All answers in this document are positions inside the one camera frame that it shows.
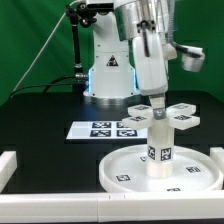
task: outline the green wall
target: green wall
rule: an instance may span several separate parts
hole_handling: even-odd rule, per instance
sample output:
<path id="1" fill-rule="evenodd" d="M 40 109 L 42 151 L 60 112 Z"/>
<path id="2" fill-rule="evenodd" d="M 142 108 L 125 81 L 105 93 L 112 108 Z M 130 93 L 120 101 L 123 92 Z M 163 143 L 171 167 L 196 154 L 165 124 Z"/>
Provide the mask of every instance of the green wall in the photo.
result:
<path id="1" fill-rule="evenodd" d="M 0 1 L 0 104 L 7 100 L 63 14 L 65 5 L 70 2 L 71 0 Z M 177 1 L 175 40 L 180 44 L 203 47 L 206 62 L 200 73 L 189 73 L 182 70 L 180 57 L 170 61 L 170 90 L 203 90 L 224 102 L 223 8 L 223 0 Z M 87 71 L 93 63 L 91 29 L 80 29 L 80 36 L 82 62 Z M 21 87 L 47 84 L 72 72 L 71 28 L 68 19 L 64 19 Z"/>

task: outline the black tabletop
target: black tabletop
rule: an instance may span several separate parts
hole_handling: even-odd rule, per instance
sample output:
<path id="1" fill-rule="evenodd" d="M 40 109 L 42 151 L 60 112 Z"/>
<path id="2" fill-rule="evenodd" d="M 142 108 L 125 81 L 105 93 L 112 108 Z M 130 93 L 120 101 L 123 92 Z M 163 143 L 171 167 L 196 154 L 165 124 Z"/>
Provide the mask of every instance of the black tabletop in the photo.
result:
<path id="1" fill-rule="evenodd" d="M 196 116 L 201 118 L 200 126 L 175 131 L 175 145 L 205 154 L 209 154 L 210 147 L 224 146 L 222 102 L 199 91 L 168 92 L 166 102 L 167 106 L 194 104 Z M 85 103 L 72 93 L 14 96 L 0 107 L 0 152 L 16 150 L 18 169 L 2 193 L 104 192 L 98 173 L 101 159 L 116 149 L 144 144 L 146 140 L 69 141 L 66 135 L 73 121 L 120 121 L 128 117 L 128 106 L 131 105 Z M 197 223 L 208 223 L 208 220 L 197 220 Z"/>

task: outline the white panel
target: white panel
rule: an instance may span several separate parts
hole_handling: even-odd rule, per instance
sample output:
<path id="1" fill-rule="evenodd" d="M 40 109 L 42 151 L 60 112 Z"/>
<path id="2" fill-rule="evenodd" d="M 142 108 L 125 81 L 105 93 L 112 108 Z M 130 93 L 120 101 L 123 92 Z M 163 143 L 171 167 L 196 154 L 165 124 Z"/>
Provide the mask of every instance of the white panel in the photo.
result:
<path id="1" fill-rule="evenodd" d="M 97 222 L 97 194 L 0 196 L 0 223 Z"/>
<path id="2" fill-rule="evenodd" d="M 17 168 L 16 152 L 4 152 L 0 156 L 0 192 Z"/>
<path id="3" fill-rule="evenodd" d="M 134 131 L 121 121 L 73 122 L 66 139 L 142 139 L 147 129 Z"/>

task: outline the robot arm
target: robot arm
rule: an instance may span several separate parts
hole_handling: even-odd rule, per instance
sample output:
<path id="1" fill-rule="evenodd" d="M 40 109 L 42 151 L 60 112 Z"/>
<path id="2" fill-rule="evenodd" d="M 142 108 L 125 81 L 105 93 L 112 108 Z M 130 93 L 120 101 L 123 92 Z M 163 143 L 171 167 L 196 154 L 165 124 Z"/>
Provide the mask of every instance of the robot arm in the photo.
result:
<path id="1" fill-rule="evenodd" d="M 174 13 L 174 1 L 170 2 Z M 114 10 L 120 40 L 133 42 L 141 94 L 152 96 L 165 93 L 168 83 L 160 33 L 166 33 L 173 23 L 173 13 L 169 15 L 167 1 L 115 0 Z M 202 49 L 178 45 L 173 41 L 172 31 L 168 34 L 171 37 L 170 45 L 183 53 L 183 68 L 187 71 L 200 70 L 204 60 Z"/>

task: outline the white plastic part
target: white plastic part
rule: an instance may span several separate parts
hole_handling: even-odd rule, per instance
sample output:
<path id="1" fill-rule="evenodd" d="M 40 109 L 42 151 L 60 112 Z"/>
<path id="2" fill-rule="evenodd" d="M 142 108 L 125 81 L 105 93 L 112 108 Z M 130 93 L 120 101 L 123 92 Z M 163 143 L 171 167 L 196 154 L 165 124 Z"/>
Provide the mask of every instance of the white plastic part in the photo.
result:
<path id="1" fill-rule="evenodd" d="M 0 195 L 0 223 L 224 218 L 223 191 Z"/>
<path id="2" fill-rule="evenodd" d="M 132 117 L 137 116 L 152 116 L 152 107 L 148 105 L 139 104 L 128 108 L 128 114 Z"/>
<path id="3" fill-rule="evenodd" d="M 135 69 L 129 63 L 128 42 L 120 42 L 113 13 L 97 15 L 94 24 L 94 65 L 89 71 L 87 97 L 125 99 L 138 95 Z"/>
<path id="4" fill-rule="evenodd" d="M 177 58 L 177 51 L 171 44 L 164 44 L 163 55 L 165 60 L 172 60 Z"/>
<path id="5" fill-rule="evenodd" d="M 154 95 L 167 91 L 167 74 L 162 44 L 158 33 L 146 31 L 150 57 L 145 56 L 143 37 L 133 39 L 133 53 L 137 80 L 142 95 Z"/>
<path id="6" fill-rule="evenodd" d="M 122 123 L 133 130 L 141 130 L 151 127 L 154 124 L 154 118 L 151 117 L 128 117 L 122 120 Z"/>
<path id="7" fill-rule="evenodd" d="M 179 103 L 167 108 L 169 115 L 192 115 L 196 112 L 196 106 L 186 103 Z"/>
<path id="8" fill-rule="evenodd" d="M 192 58 L 192 57 L 189 57 L 187 54 L 183 54 L 182 55 L 183 69 L 190 72 L 199 72 L 205 60 L 205 54 L 202 52 L 202 48 L 189 47 L 189 46 L 185 46 L 185 47 L 189 49 L 188 50 L 189 52 L 199 54 L 201 55 L 201 57 Z"/>
<path id="9" fill-rule="evenodd" d="M 180 130 L 195 127 L 200 124 L 200 118 L 190 115 L 175 115 L 169 117 L 169 126 Z"/>
<path id="10" fill-rule="evenodd" d="M 210 149 L 210 157 L 224 174 L 224 150 L 221 147 L 214 147 Z"/>
<path id="11" fill-rule="evenodd" d="M 150 98 L 150 103 L 153 109 L 165 108 L 165 97 Z"/>
<path id="12" fill-rule="evenodd" d="M 16 152 L 4 152 L 0 156 L 0 192 L 17 168 Z"/>
<path id="13" fill-rule="evenodd" d="M 210 157 L 182 147 L 174 148 L 169 178 L 146 174 L 147 145 L 136 145 L 108 154 L 100 163 L 100 183 L 107 192 L 163 192 L 220 190 L 223 174 Z"/>

